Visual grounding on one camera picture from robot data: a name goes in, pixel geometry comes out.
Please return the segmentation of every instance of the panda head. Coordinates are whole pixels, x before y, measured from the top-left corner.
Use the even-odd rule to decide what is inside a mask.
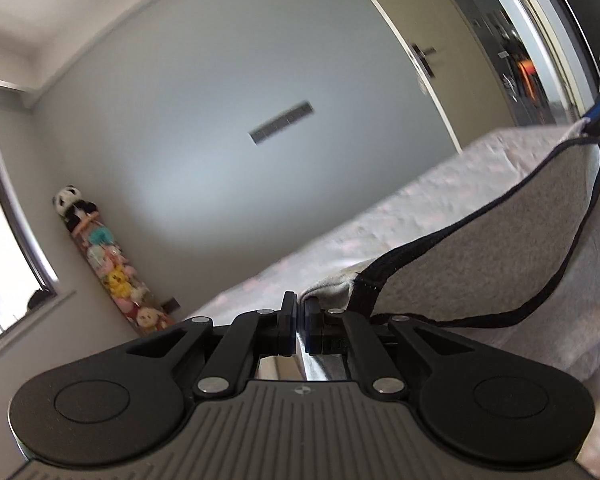
[[[81,198],[82,194],[78,189],[75,189],[74,186],[66,186],[56,193],[56,196],[53,197],[52,202],[56,208],[56,212],[60,216],[64,216],[66,210],[78,202],[78,200]]]

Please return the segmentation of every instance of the bed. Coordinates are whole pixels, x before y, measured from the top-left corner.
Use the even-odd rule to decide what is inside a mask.
[[[219,294],[194,314],[228,324],[242,312],[277,309],[286,290],[300,293],[346,267],[453,224],[520,182],[582,126],[493,132],[346,224]],[[600,366],[585,384],[596,400],[596,423],[580,461],[600,476]]]

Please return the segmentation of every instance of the door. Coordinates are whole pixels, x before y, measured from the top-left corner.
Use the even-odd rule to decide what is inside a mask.
[[[372,1],[426,79],[460,146],[514,126],[504,86],[454,0]]]

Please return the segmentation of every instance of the silver screw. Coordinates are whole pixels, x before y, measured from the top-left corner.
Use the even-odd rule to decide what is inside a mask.
[[[223,377],[205,377],[198,381],[198,389],[206,394],[219,394],[229,387],[229,381]]]
[[[374,381],[373,387],[380,394],[396,394],[404,388],[404,383],[395,377],[380,377]]]

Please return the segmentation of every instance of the door handle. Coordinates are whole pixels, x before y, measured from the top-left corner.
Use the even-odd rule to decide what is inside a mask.
[[[430,54],[435,54],[436,49],[433,47],[429,47],[425,50],[421,50],[416,43],[411,43],[411,48],[415,52],[416,56],[418,56],[418,59],[422,63],[422,67],[427,72],[427,75],[433,79],[435,75],[433,74],[433,70],[431,69],[429,62],[427,61],[427,56],[429,56]]]

